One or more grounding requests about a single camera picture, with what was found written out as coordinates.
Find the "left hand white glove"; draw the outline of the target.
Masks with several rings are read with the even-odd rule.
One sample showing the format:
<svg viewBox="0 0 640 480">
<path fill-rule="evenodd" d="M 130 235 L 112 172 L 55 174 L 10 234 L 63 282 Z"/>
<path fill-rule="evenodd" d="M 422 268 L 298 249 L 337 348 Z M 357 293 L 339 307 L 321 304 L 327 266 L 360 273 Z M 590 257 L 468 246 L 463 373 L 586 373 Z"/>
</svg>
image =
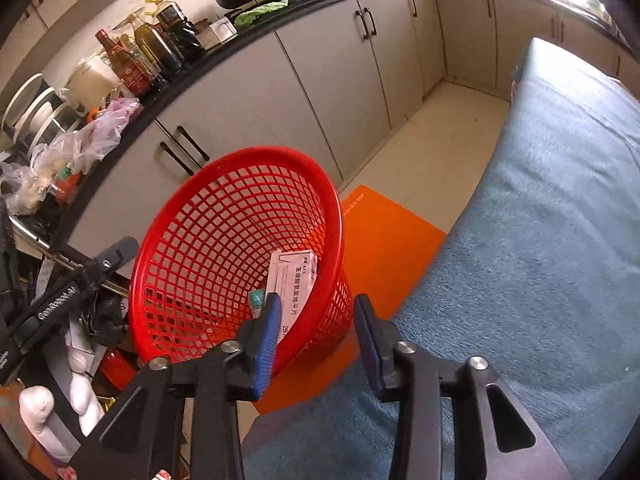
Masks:
<svg viewBox="0 0 640 480">
<path fill-rule="evenodd" d="M 25 426 L 55 463 L 67 464 L 104 416 L 88 376 L 93 357 L 86 352 L 66 350 L 62 363 L 70 373 L 64 393 L 57 399 L 58 382 L 46 358 L 32 353 L 21 368 L 25 388 L 18 395 L 18 407 Z"/>
</svg>

